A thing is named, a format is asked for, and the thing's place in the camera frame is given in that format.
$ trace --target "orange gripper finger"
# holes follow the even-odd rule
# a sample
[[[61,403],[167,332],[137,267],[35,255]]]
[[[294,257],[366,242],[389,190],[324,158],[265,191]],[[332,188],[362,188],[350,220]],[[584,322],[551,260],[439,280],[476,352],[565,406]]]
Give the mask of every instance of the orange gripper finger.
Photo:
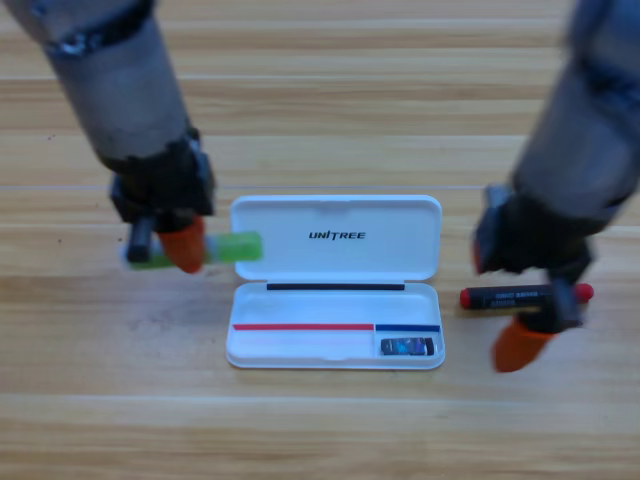
[[[197,216],[193,223],[178,232],[159,233],[165,254],[180,270],[196,273],[205,261],[205,225]]]
[[[493,345],[493,364],[501,373],[515,372],[534,361],[555,334],[528,330],[517,318],[505,328]]]

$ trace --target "small battery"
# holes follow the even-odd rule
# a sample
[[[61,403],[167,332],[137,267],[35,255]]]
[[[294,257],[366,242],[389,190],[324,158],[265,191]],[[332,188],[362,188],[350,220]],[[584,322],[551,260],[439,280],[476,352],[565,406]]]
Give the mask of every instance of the small battery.
[[[385,338],[380,342],[383,355],[433,355],[432,338]]]

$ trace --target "wooden table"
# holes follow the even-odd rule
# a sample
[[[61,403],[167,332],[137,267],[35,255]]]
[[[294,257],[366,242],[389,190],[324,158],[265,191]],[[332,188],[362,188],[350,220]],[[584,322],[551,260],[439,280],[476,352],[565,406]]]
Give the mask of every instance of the wooden table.
[[[230,202],[425,193],[443,205],[448,358],[427,373],[225,360],[227,267],[123,270],[126,229],[37,48],[0,19],[0,478],[640,478],[640,205],[597,239],[588,327],[492,371],[506,319],[456,309],[481,188],[503,180],[562,63],[568,0],[165,0]]]

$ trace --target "open case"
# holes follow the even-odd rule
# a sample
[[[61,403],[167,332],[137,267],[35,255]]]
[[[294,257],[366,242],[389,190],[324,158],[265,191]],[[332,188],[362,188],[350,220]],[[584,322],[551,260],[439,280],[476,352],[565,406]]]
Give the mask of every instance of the open case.
[[[438,267],[437,200],[251,196],[233,204],[231,221],[235,232],[262,235],[264,258],[236,266],[239,275],[259,282],[236,291],[227,337],[230,363],[332,369],[442,364],[438,295],[430,285],[415,283]],[[428,351],[383,353],[383,340],[409,337],[425,339]]]

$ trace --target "robotic hand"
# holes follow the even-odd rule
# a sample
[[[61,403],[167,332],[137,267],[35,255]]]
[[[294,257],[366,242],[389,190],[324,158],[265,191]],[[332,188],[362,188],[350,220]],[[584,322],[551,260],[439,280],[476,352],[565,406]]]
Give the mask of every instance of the robotic hand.
[[[509,187],[490,186],[477,227],[478,273],[547,272],[552,301],[521,314],[493,350],[522,368],[555,334],[582,325],[573,286],[592,260],[588,237],[634,193],[640,168],[640,3],[582,0],[570,58]]]
[[[214,179],[191,125],[154,0],[3,0],[42,47],[131,225],[130,262],[149,260],[152,232],[194,273],[205,258],[203,215]]]

